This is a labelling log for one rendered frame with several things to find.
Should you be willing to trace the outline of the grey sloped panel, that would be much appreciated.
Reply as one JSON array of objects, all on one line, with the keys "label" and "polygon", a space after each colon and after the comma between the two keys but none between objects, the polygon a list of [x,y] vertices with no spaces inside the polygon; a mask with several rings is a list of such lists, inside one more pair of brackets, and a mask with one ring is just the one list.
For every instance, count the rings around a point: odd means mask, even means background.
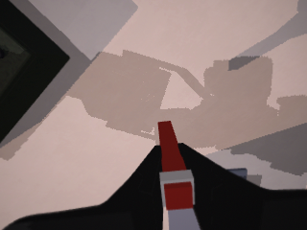
[{"label": "grey sloped panel", "polygon": [[[227,169],[247,180],[246,168]],[[168,211],[169,230],[200,230],[193,209]]]}]

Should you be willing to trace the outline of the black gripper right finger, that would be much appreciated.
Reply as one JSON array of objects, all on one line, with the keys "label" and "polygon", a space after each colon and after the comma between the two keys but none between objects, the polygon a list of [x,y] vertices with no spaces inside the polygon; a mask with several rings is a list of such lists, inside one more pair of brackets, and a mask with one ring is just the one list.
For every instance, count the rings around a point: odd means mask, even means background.
[{"label": "black gripper right finger", "polygon": [[178,143],[200,230],[307,230],[307,189],[269,190]]}]

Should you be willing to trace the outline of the red peg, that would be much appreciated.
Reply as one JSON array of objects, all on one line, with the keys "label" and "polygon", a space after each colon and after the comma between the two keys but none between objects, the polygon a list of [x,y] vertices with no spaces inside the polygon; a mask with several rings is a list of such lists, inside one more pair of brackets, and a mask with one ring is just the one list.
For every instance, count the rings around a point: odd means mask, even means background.
[{"label": "red peg", "polygon": [[171,121],[158,122],[158,133],[162,152],[159,176],[163,208],[166,207],[166,211],[193,209],[194,177],[191,170],[186,170]]}]

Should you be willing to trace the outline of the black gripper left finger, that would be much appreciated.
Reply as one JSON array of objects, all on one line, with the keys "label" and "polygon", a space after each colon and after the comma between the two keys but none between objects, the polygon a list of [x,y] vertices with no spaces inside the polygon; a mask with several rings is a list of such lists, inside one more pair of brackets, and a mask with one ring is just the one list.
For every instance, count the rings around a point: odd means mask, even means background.
[{"label": "black gripper left finger", "polygon": [[103,204],[19,218],[2,230],[163,230],[161,159],[154,146]]}]

